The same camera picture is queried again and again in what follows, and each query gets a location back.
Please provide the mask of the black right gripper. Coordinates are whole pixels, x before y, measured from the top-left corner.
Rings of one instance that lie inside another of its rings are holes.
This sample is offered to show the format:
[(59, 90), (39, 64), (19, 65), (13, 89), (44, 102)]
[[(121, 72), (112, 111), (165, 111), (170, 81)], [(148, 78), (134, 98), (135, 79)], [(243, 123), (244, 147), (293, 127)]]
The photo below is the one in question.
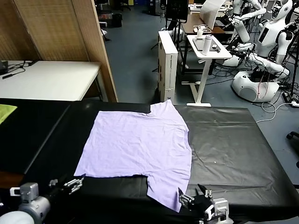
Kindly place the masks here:
[(184, 207), (189, 207), (189, 210), (195, 210), (200, 217), (211, 219), (214, 215), (214, 205), (212, 202), (212, 191), (205, 186), (198, 184), (199, 189), (204, 195), (191, 197), (183, 193), (181, 188), (178, 188), (178, 199)]

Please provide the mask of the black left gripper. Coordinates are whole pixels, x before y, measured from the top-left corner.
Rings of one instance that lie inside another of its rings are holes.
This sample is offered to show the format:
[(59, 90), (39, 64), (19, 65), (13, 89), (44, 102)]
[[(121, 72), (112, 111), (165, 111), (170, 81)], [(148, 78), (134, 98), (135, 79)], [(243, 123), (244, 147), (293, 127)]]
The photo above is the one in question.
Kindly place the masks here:
[(61, 195), (70, 195), (78, 191), (82, 187), (82, 182), (85, 178), (85, 174), (75, 176), (70, 181), (60, 181), (58, 179), (50, 180), (48, 184), (48, 190), (44, 195), (45, 198), (57, 198)]

